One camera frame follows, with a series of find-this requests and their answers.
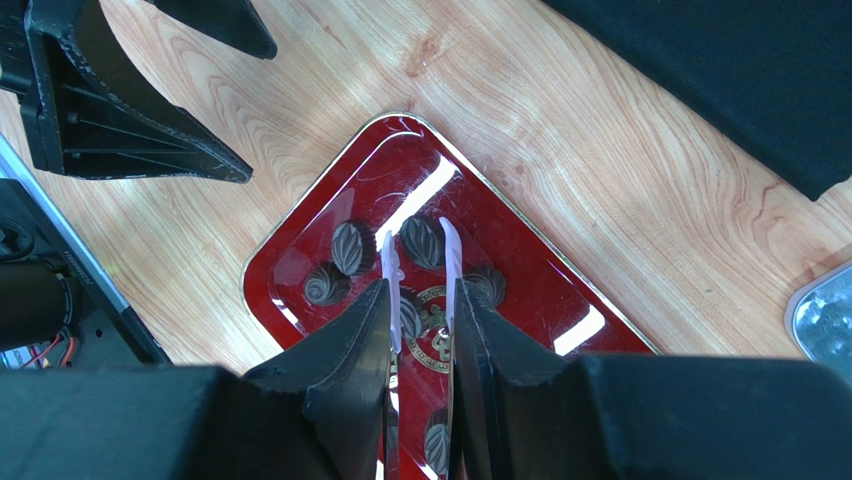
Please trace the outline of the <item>pink handled metal tongs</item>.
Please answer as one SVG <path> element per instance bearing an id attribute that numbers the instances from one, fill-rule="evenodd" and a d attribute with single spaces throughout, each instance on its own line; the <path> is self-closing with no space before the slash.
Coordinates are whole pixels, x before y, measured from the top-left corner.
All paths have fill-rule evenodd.
<path id="1" fill-rule="evenodd" d="M 424 463 L 419 466 L 421 473 L 429 479 L 461 479 L 464 474 L 460 472 L 461 444 L 452 437 L 454 421 L 454 373 L 455 364 L 455 306 L 456 282 L 462 279 L 463 250 L 457 229 L 451 221 L 445 217 L 439 219 L 439 224 L 445 236 L 445 323 L 444 334 L 440 337 L 443 341 L 447 363 L 447 390 L 445 408 L 449 413 L 450 433 L 450 460 L 449 471 L 445 477 L 435 474 Z M 390 369 L 386 389 L 384 393 L 384 427 L 383 427 L 383 468 L 386 479 L 398 479 L 400 477 L 400 455 L 399 455 L 399 363 L 402 346 L 405 338 L 402 334 L 400 323 L 400 281 L 404 279 L 404 272 L 400 267 L 398 252 L 396 251 L 394 238 L 386 234 L 380 249 L 382 261 L 383 278 L 390 286 Z"/>

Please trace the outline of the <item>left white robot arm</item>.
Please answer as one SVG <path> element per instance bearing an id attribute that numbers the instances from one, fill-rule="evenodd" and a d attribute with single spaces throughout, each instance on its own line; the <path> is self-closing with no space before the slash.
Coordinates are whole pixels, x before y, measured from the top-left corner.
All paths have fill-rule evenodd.
<path id="1" fill-rule="evenodd" d="M 31 160 L 1 146 L 1 365 L 156 365 L 168 356 L 35 179 L 195 177 L 252 168 L 126 55 L 97 1 L 5 1 L 1 88 Z"/>

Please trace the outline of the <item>red lacquer tray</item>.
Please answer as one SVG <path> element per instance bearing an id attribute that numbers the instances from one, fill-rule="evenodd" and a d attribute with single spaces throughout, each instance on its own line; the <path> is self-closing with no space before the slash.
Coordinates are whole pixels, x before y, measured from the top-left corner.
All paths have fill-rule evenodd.
<path id="1" fill-rule="evenodd" d="M 462 271 L 485 264 L 507 282 L 497 311 L 527 335 L 570 358 L 586 352 L 650 353 L 653 343 L 463 154 L 424 119 L 391 112 L 368 121 L 247 261 L 242 290 L 247 308 L 285 348 L 341 313 L 382 274 L 379 263 L 350 277 L 339 303 L 316 306 L 303 294 L 308 273 L 332 262 L 332 234 L 347 220 L 363 220 L 382 242 L 395 240 L 402 286 L 414 289 L 433 328 L 405 339 L 399 363 L 398 479 L 421 473 L 427 421 L 445 408 L 447 363 L 443 341 L 445 270 L 423 269 L 406 254 L 403 222 L 445 217 L 460 236 Z"/>

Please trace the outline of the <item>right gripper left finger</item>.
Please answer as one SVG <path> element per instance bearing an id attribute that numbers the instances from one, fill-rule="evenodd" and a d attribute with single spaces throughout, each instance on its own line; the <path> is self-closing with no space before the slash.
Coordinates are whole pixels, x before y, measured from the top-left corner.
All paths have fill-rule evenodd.
<path id="1" fill-rule="evenodd" d="M 293 347 L 219 366 L 1 377 L 5 479 L 371 479 L 390 366 L 377 280 Z"/>

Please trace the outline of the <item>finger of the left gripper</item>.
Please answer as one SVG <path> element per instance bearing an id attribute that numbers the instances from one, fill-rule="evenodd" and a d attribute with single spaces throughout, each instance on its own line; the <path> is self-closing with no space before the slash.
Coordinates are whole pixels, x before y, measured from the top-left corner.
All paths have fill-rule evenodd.
<path id="1" fill-rule="evenodd" d="M 171 18 L 221 43 L 262 60 L 273 59 L 277 45 L 248 0 L 152 0 Z"/>

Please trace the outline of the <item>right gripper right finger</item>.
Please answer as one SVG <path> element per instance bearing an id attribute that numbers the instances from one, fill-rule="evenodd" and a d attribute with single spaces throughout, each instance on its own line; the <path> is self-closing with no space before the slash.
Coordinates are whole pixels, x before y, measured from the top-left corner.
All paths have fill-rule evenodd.
<path id="1" fill-rule="evenodd" d="M 847 479 L 851 388 L 807 361 L 565 359 L 455 287 L 451 472 L 469 479 Z"/>

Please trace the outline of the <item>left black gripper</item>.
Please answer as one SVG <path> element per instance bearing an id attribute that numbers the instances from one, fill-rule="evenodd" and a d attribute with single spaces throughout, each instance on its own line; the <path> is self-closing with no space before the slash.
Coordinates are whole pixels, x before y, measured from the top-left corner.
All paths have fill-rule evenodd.
<path id="1" fill-rule="evenodd" d="M 1 0 L 1 89 L 19 97 L 35 168 L 84 180 L 253 170 L 126 55 L 97 1 Z"/>

